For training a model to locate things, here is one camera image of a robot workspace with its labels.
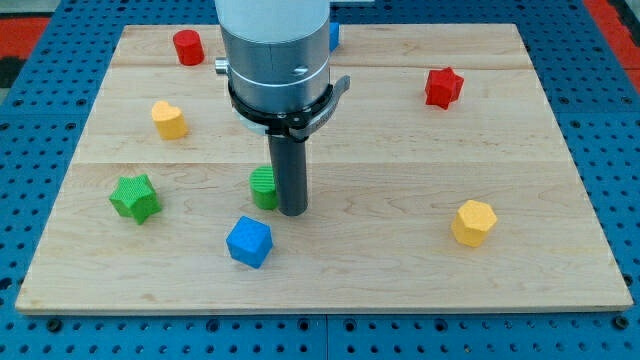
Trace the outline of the blue block behind arm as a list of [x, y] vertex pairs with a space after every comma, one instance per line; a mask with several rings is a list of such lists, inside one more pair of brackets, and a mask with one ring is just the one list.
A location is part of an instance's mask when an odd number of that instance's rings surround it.
[[340, 24], [331, 22], [329, 24], [329, 51], [333, 52], [340, 44]]

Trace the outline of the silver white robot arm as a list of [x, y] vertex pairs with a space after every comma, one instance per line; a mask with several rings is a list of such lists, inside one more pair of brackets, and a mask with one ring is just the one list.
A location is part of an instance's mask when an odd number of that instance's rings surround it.
[[329, 0], [216, 0], [232, 106], [263, 135], [330, 92]]

